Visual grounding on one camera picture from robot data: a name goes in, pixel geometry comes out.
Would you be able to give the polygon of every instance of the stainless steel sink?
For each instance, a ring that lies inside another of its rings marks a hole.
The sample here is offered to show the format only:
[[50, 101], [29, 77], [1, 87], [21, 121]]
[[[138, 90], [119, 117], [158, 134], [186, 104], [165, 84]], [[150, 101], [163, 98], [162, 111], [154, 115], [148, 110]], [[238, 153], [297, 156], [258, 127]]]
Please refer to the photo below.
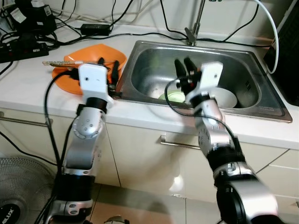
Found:
[[[230, 90], [238, 99], [235, 108], [222, 108], [224, 113], [292, 121], [256, 56], [247, 51], [137, 41], [116, 90], [122, 92], [123, 100], [166, 105], [165, 100], [158, 98], [166, 84], [176, 78], [174, 60], [183, 61], [187, 56], [198, 66], [214, 61], [223, 63], [219, 87]], [[190, 108], [183, 103], [173, 104]]]

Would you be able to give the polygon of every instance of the white wall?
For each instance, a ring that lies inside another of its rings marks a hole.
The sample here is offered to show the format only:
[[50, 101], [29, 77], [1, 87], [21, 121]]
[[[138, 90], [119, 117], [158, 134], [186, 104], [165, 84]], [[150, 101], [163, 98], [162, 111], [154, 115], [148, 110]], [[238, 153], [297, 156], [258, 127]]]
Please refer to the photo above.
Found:
[[[61, 8], [62, 0], [44, 0], [53, 8]], [[66, 10], [71, 11], [75, 0], [66, 0]], [[102, 17], [111, 14], [114, 0], [77, 0], [76, 12]], [[117, 0], [114, 12], [124, 11], [129, 0]], [[129, 12], [135, 12], [140, 0], [135, 0]], [[292, 0], [262, 0], [270, 10], [276, 25], [282, 20]], [[164, 0], [164, 7], [168, 25], [173, 29], [191, 27], [196, 19], [200, 0]], [[254, 14], [256, 3], [252, 0], [223, 0], [222, 2], [209, 2], [206, 0], [205, 9], [201, 19], [201, 32], [229, 34], [246, 23]], [[133, 16], [125, 16], [129, 21]], [[164, 28], [160, 0], [153, 0], [148, 8], [140, 14], [135, 25]], [[258, 36], [272, 38], [274, 35], [270, 23], [262, 9], [259, 9], [257, 18], [248, 27], [239, 31], [238, 35]]]

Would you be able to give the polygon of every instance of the kitchen counter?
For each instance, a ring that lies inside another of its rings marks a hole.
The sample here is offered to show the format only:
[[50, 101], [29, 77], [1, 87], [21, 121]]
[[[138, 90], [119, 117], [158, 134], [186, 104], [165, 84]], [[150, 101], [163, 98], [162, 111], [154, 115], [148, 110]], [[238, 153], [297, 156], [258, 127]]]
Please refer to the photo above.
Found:
[[[122, 25], [115, 26], [112, 34], [124, 32], [146, 33], [155, 31], [157, 30], [153, 30], [153, 28]], [[60, 41], [67, 41], [76, 37], [75, 33], [66, 29], [59, 29], [57, 35]], [[113, 47], [129, 57], [137, 40], [184, 44], [180, 41], [174, 41], [156, 35], [118, 36], [106, 40], [82, 41], [51, 51], [49, 56], [14, 62], [13, 66], [0, 77], [0, 107], [43, 113], [43, 97], [45, 90], [51, 81], [51, 72], [53, 68], [50, 66], [43, 66], [42, 61], [63, 60], [64, 55], [99, 43]], [[264, 49], [210, 42], [198, 42], [197, 46], [250, 50], [256, 54], [258, 60], [264, 66], [262, 61], [263, 54], [265, 53]], [[0, 70], [5, 66], [6, 63], [0, 64]], [[226, 123], [232, 131], [238, 135], [241, 142], [299, 150], [299, 108], [288, 104], [279, 91], [278, 94], [292, 116], [292, 123], [225, 115]], [[82, 103], [81, 96], [67, 93], [54, 85], [51, 89], [48, 102], [49, 114], [75, 117], [76, 108], [80, 103]], [[116, 100], [114, 107], [108, 111], [107, 123], [177, 133], [197, 134], [194, 128], [193, 118], [181, 117], [173, 112], [168, 106], [164, 105], [147, 105]]]

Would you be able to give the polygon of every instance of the metal handle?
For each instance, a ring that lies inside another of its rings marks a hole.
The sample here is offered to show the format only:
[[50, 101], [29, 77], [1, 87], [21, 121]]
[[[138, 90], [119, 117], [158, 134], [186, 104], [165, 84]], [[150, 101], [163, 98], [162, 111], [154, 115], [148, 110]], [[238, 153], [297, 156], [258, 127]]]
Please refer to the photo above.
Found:
[[35, 126], [40, 126], [40, 127], [47, 127], [46, 123], [40, 123], [40, 122], [28, 121], [28, 120], [20, 120], [20, 119], [15, 119], [15, 118], [6, 118], [6, 117], [4, 117], [4, 112], [2, 112], [2, 111], [0, 111], [0, 120], [15, 122], [15, 123], [21, 123], [21, 124], [26, 124], [26, 125], [35, 125]]
[[192, 148], [192, 149], [199, 149], [200, 150], [199, 146], [192, 146], [192, 145], [181, 144], [181, 143], [176, 143], [176, 142], [168, 142], [168, 141], [166, 141], [166, 135], [161, 135], [160, 144], [168, 145], [168, 146], [179, 146], [179, 147], [184, 147], [184, 148]]

